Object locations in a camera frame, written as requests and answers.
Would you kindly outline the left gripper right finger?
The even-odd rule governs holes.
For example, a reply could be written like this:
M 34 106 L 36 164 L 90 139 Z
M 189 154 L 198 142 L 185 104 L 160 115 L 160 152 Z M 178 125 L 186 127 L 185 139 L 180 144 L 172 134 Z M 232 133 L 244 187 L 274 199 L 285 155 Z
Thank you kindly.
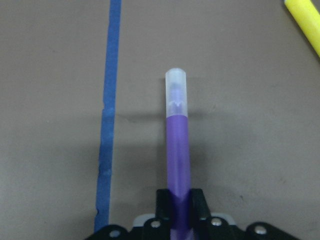
M 205 221 L 211 216 L 204 192 L 201 188 L 190 190 L 190 221 Z

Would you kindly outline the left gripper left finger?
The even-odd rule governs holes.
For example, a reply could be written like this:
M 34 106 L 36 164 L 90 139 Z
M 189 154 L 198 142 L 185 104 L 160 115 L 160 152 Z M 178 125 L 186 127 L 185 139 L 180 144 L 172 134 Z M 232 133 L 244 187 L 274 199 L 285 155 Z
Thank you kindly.
M 156 190 L 155 217 L 167 222 L 173 219 L 173 201 L 167 188 Z

